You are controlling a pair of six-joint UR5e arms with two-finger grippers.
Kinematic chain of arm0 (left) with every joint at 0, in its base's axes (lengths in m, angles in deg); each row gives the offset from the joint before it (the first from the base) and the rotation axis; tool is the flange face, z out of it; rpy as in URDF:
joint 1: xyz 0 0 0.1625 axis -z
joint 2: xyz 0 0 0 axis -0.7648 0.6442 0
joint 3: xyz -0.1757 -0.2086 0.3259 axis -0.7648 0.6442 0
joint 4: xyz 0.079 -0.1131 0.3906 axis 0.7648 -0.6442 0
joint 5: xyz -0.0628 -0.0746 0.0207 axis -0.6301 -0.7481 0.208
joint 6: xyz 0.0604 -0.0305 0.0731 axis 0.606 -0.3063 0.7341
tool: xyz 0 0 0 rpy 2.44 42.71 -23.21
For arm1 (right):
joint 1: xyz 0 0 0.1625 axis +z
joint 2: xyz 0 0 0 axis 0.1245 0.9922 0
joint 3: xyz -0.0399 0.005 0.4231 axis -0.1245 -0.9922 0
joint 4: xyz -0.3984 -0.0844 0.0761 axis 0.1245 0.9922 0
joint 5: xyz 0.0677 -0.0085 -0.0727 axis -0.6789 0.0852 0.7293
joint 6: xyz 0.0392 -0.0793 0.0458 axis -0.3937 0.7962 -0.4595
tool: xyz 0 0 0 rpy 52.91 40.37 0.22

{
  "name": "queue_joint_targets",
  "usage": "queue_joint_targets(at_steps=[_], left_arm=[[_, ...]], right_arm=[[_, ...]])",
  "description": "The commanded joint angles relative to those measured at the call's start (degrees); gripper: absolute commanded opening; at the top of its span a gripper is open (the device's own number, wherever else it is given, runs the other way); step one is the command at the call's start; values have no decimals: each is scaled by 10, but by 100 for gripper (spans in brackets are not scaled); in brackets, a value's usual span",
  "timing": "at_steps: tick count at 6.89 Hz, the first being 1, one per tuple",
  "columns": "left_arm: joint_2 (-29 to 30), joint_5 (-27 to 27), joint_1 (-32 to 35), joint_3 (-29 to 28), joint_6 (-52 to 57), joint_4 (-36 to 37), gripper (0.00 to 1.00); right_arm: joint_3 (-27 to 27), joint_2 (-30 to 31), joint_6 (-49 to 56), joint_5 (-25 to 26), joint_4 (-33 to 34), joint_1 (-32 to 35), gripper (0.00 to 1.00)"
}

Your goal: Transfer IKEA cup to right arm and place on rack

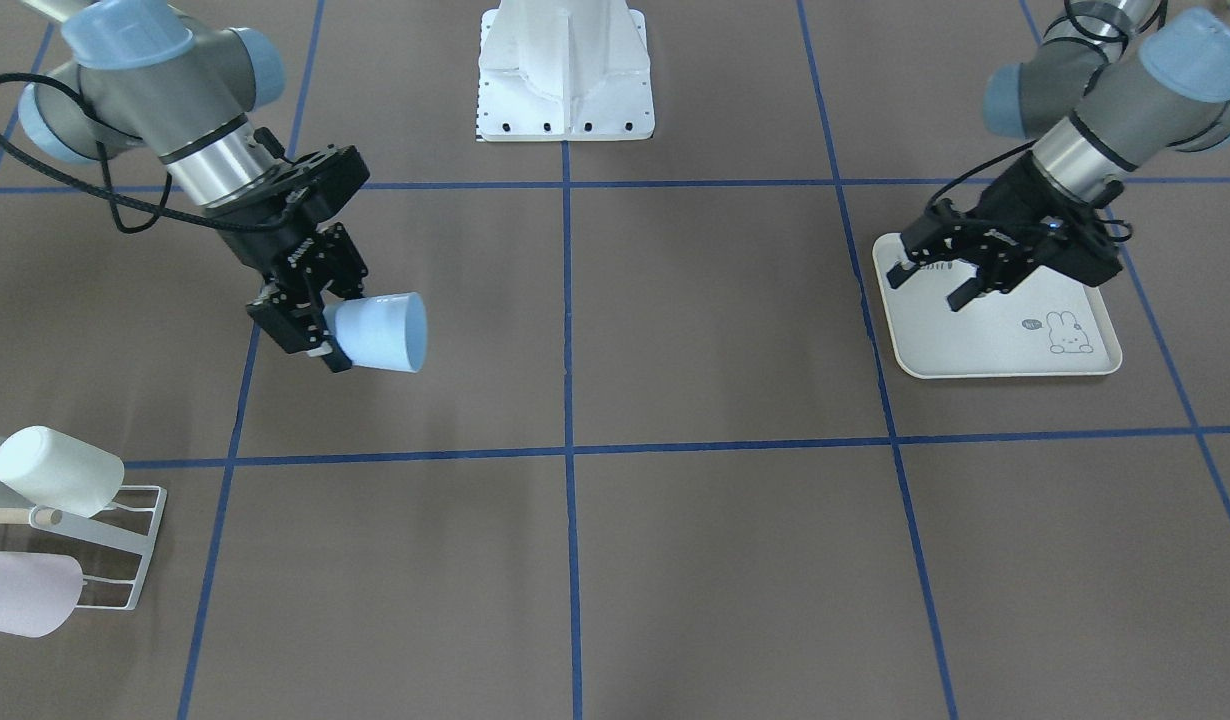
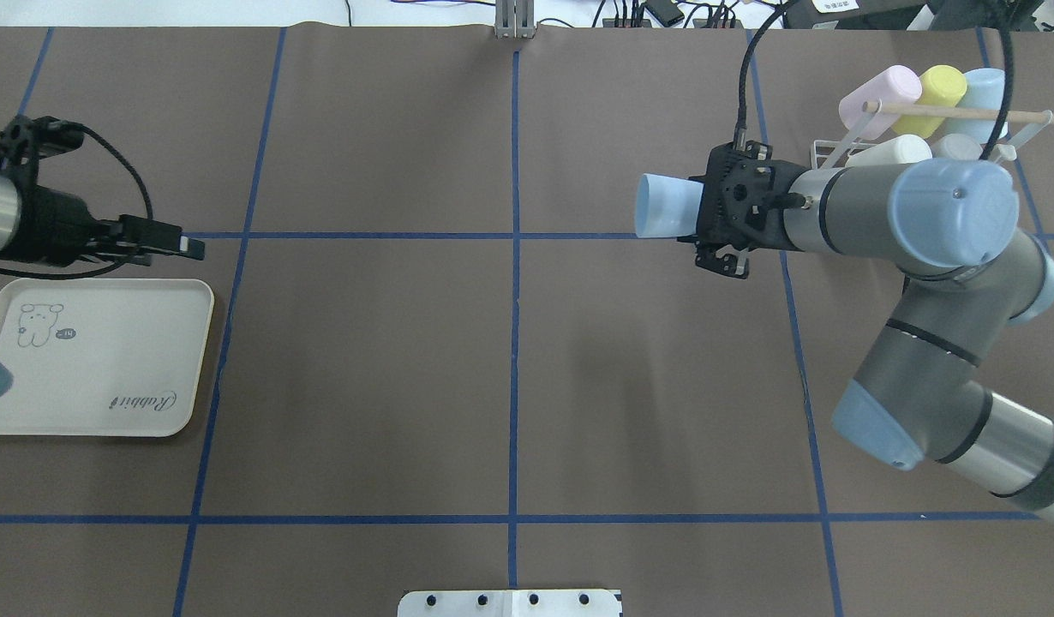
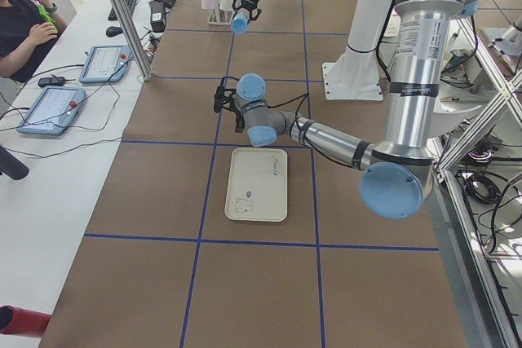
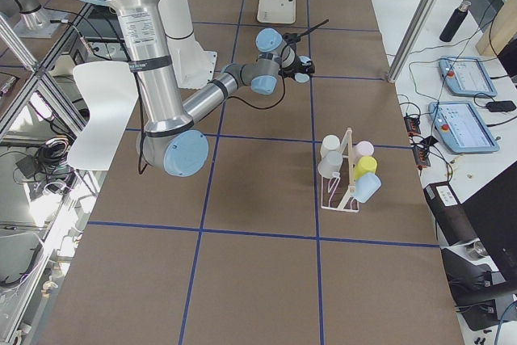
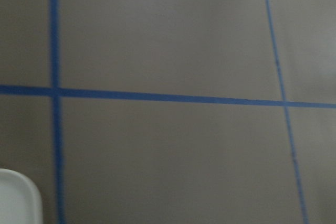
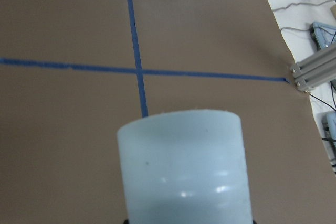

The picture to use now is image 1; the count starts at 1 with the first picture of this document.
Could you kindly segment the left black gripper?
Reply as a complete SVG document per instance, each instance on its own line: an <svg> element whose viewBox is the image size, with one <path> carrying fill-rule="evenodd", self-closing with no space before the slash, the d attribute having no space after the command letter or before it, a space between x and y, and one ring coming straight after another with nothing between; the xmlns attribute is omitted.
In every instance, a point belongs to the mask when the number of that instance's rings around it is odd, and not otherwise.
<svg viewBox="0 0 1230 720"><path fill-rule="evenodd" d="M950 190L1009 158L1016 160L982 191L975 208L954 208ZM900 233L903 250L886 270L886 284L899 290L913 274L936 263L973 265L975 273L947 297L953 313L990 293L1011 293L1039 268L1098 287L1124 268L1125 238L1109 233L1114 220L1098 217L1123 190L1121 178L1103 178L1093 201L1073 199L1046 178L1031 151L1002 153L930 197L921 217Z"/></svg>

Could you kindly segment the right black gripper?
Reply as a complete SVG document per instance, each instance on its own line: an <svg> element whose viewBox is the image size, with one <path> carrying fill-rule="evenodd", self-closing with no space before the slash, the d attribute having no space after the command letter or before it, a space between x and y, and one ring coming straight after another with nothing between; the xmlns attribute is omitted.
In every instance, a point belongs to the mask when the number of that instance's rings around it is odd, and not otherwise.
<svg viewBox="0 0 1230 720"><path fill-rule="evenodd" d="M321 346L321 361L332 373L354 363L339 346L322 345L322 306L310 297L364 295L365 261L333 218L369 177L358 146L323 146L205 210L205 218L221 224L219 234L236 258L264 281L246 305L248 318L287 354Z"/></svg>

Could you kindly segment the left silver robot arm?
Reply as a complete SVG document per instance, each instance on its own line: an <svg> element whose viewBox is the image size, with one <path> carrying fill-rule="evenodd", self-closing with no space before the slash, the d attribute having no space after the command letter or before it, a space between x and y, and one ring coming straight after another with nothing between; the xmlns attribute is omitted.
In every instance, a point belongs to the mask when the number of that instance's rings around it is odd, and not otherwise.
<svg viewBox="0 0 1230 720"><path fill-rule="evenodd" d="M1050 270L1098 287L1122 272L1121 238L1101 217L1159 153L1230 142L1230 27L1203 6L1068 1L1027 62L991 74L982 121L1021 145L970 210L936 192L900 233L886 284L938 263L972 266L952 311Z"/></svg>

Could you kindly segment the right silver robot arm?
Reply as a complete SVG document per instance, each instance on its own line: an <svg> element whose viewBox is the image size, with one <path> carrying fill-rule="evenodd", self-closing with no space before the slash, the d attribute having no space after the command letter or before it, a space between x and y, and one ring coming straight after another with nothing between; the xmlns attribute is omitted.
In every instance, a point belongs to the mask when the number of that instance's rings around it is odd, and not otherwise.
<svg viewBox="0 0 1230 720"><path fill-rule="evenodd" d="M36 1L71 59L21 85L18 121L38 156L4 153L106 201L122 233L171 219L213 229L262 278L246 313L287 354L332 372L365 366L368 274L336 222L369 178L355 146L301 158L248 114L285 86L280 53L250 28L212 30L164 1Z"/></svg>

